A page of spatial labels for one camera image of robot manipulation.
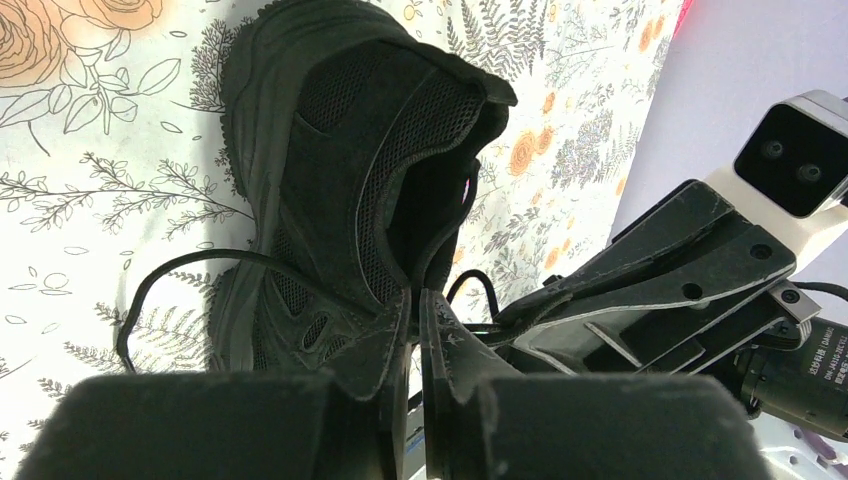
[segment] fern leaf print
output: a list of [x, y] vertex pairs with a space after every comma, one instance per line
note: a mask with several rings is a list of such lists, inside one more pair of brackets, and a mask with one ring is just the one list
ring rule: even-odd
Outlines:
[[544, 55], [544, 13], [550, 0], [511, 0], [509, 8], [499, 0], [458, 1], [462, 25], [451, 17], [446, 26], [453, 53], [506, 80], [533, 73], [534, 62]]

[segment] black shoelace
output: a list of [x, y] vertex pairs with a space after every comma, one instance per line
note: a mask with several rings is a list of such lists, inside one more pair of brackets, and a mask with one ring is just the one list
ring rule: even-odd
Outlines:
[[162, 278], [163, 276], [167, 275], [168, 272], [176, 268], [182, 267], [189, 263], [199, 262], [201, 260], [212, 260], [219, 258], [236, 259], [257, 263], [270, 270], [286, 275], [287, 277], [300, 284], [300, 286], [302, 286], [303, 288], [310, 290], [316, 296], [321, 297], [327, 301], [333, 302], [336, 305], [349, 310], [351, 313], [359, 315], [363, 318], [369, 318], [377, 315], [377, 312], [371, 312], [338, 295], [328, 292], [320, 285], [316, 284], [315, 282], [307, 278], [305, 275], [298, 272], [295, 268], [291, 267], [289, 264], [279, 260], [275, 260], [267, 255], [262, 255], [255, 252], [248, 252], [244, 250], [232, 250], [226, 248], [189, 253], [187, 255], [182, 255], [180, 257], [174, 258], [173, 260], [169, 260], [168, 262], [163, 263], [156, 270], [147, 275], [147, 277], [145, 277], [144, 280], [141, 281], [141, 284], [139, 284], [138, 289], [135, 292], [135, 296], [133, 297], [130, 310], [127, 313], [127, 319], [123, 323], [123, 325], [121, 325], [121, 328], [118, 331], [118, 338], [115, 340], [115, 352], [118, 354], [118, 357], [120, 357], [121, 359], [121, 363], [123, 363], [124, 368], [129, 373], [136, 373], [135, 366], [133, 365], [132, 358], [129, 352], [130, 334], [138, 323], [138, 319], [141, 316], [141, 307], [144, 304], [144, 299], [147, 297], [147, 294], [150, 292], [150, 289], [151, 287], [153, 287], [153, 284], [156, 283], [156, 281]]

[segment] floral fabric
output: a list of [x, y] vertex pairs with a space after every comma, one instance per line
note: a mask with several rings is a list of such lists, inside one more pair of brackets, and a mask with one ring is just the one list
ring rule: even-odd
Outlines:
[[[508, 79], [453, 276], [502, 303], [603, 248], [683, 0], [372, 0]], [[175, 256], [248, 248], [219, 73], [265, 0], [0, 0], [0, 479], [73, 385], [117, 374], [115, 329]], [[145, 372], [200, 370], [218, 260], [171, 272], [130, 340]], [[473, 284], [455, 302], [486, 317]]]

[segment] screw hole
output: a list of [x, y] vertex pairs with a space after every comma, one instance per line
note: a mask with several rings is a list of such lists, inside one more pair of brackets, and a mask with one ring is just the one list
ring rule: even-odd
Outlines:
[[798, 303], [801, 300], [801, 294], [795, 290], [784, 290], [780, 294], [780, 298], [786, 303]]
[[777, 159], [783, 155], [783, 144], [777, 140], [772, 140], [763, 144], [762, 154], [769, 159]]
[[768, 245], [757, 244], [751, 247], [751, 256], [757, 260], [768, 260], [771, 258], [771, 247]]
[[700, 286], [694, 283], [687, 283], [683, 285], [683, 296], [688, 298], [689, 300], [698, 300], [704, 296], [704, 291]]

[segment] black shoe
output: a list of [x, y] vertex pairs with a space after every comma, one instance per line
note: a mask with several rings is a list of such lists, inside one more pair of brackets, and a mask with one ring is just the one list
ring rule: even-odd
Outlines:
[[233, 43], [222, 84], [251, 250], [320, 288], [240, 262], [210, 313], [212, 368], [329, 367], [370, 393], [408, 347], [417, 293], [445, 286], [475, 156], [515, 94], [357, 0], [266, 7]]

